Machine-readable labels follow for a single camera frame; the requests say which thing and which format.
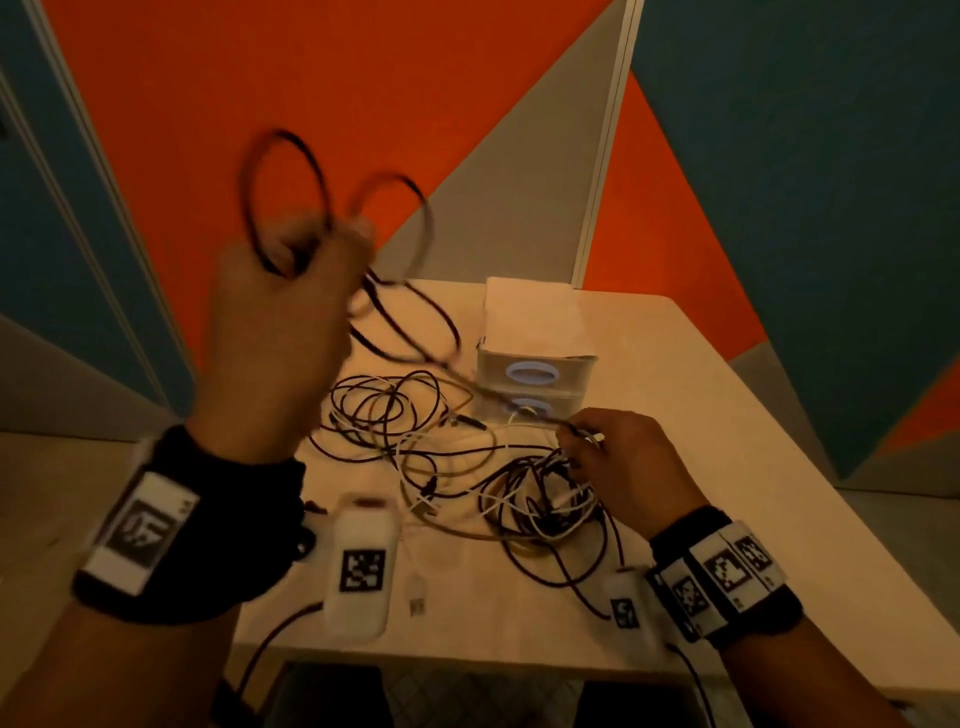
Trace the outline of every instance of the left hand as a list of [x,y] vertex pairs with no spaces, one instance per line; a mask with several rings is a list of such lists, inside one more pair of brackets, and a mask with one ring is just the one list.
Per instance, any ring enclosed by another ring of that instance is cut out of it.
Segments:
[[[284,273],[282,241],[319,234],[301,217],[264,235]],[[291,457],[350,354],[348,305],[373,258],[372,226],[357,220],[324,238],[296,279],[268,273],[249,243],[226,249],[213,291],[208,359],[186,428],[197,444],[238,463]]]

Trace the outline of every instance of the blue ring handle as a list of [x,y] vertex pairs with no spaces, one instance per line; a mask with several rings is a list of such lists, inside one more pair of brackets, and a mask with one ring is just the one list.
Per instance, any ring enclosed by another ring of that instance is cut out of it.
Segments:
[[541,387],[557,381],[560,378],[560,372],[556,367],[542,361],[518,361],[507,367],[507,376],[520,384]]
[[[553,417],[553,407],[547,404],[545,401],[534,400],[532,397],[517,397],[515,400],[511,400],[514,403],[514,407],[531,407],[536,409],[541,415],[546,417]],[[513,414],[514,410],[510,407],[504,407],[505,410]]]

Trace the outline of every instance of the table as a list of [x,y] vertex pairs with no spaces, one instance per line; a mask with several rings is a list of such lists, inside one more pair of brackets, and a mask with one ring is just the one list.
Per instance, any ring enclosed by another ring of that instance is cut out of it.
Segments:
[[[457,323],[464,336],[458,368],[472,374],[484,286],[423,281],[421,287]],[[870,682],[892,697],[960,693],[960,637],[681,310],[658,296],[576,295],[599,355],[585,406],[656,417],[704,493],[751,526],[779,560],[807,614]],[[448,341],[412,295],[391,292],[386,304],[423,344],[439,348]],[[359,326],[377,341],[391,341],[379,322]],[[396,351],[403,351],[399,343]],[[354,344],[343,376],[408,371]],[[298,457],[307,466],[305,499],[332,508],[347,491],[399,498],[396,473],[386,463],[338,463],[309,444]],[[621,531],[627,562],[650,563],[646,542],[625,527]],[[315,615],[281,633],[274,648],[300,659],[417,658],[473,669],[547,667],[579,677],[660,680],[685,674],[675,656],[650,659],[625,648],[623,632],[593,617],[570,590],[547,589],[523,576],[501,545],[422,527],[405,533],[409,550],[398,554],[390,619],[379,639],[339,650],[324,638],[322,617]],[[590,538],[565,545],[564,555],[588,558]],[[607,559],[605,566],[613,568],[612,548]],[[551,566],[538,564],[555,573]],[[408,606],[413,572],[428,584],[426,612],[418,617],[410,616]],[[591,577],[584,591],[602,605],[597,581]],[[244,607],[235,641],[259,643],[289,614],[323,598],[323,589],[315,565],[295,565]],[[724,677],[707,644],[682,647],[702,675]]]

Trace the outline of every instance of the wristband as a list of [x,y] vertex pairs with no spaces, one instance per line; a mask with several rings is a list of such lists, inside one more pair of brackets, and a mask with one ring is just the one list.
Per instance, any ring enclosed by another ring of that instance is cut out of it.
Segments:
[[309,541],[304,470],[230,462],[172,427],[111,508],[73,595],[123,621],[186,624],[264,594]]
[[750,634],[777,635],[803,618],[780,568],[742,522],[698,508],[651,539],[647,580],[688,642],[717,649]]

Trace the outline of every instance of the floor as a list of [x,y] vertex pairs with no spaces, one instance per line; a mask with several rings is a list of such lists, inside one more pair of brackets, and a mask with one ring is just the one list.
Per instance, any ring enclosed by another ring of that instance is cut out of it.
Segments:
[[[132,446],[0,433],[0,697],[34,659],[67,599],[77,554],[130,471]],[[845,492],[844,498],[960,629],[960,500]],[[234,655],[236,674],[247,655]],[[250,696],[280,665],[265,657]],[[581,688],[550,675],[515,678],[420,667],[385,668],[397,728],[568,726]],[[732,688],[709,700],[724,728],[748,726]],[[960,725],[960,697],[917,706],[922,728]]]

